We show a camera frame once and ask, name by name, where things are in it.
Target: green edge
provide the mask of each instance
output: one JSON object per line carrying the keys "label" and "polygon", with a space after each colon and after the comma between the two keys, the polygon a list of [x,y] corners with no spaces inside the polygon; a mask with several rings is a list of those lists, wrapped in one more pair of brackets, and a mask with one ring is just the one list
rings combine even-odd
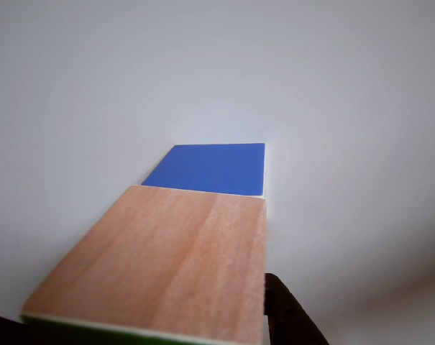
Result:
{"label": "green edge", "polygon": [[196,345],[176,339],[164,339],[155,336],[113,331],[109,329],[77,326],[69,323],[43,320],[29,316],[21,316],[24,323],[30,325],[33,334],[40,340],[51,341],[49,344],[85,344],[85,345]]}

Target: wood grain surface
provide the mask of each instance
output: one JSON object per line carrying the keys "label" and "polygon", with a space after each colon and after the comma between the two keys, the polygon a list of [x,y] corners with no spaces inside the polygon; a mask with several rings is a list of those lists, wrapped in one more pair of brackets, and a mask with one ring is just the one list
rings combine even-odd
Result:
{"label": "wood grain surface", "polygon": [[23,312],[259,344],[265,200],[132,186]]}

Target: blue square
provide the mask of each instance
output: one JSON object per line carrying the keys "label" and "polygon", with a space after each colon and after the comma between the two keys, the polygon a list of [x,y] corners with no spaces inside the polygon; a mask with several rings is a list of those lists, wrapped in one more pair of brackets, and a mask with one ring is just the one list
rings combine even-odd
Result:
{"label": "blue square", "polygon": [[265,144],[176,145],[142,185],[261,196]]}

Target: light wood block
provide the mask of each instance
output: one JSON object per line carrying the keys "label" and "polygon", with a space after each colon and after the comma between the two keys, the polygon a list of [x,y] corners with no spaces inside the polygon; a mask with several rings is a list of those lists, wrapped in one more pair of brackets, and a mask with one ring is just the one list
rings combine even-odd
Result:
{"label": "light wood block", "polygon": [[259,344],[265,232],[261,198],[132,186],[30,296],[22,315]]}

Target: white surface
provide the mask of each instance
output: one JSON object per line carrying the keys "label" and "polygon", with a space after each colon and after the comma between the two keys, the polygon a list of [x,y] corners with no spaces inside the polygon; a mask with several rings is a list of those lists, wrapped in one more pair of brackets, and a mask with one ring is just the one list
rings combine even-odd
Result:
{"label": "white surface", "polygon": [[267,270],[332,344],[435,344],[435,1],[0,1],[0,315],[220,142],[267,143]]}

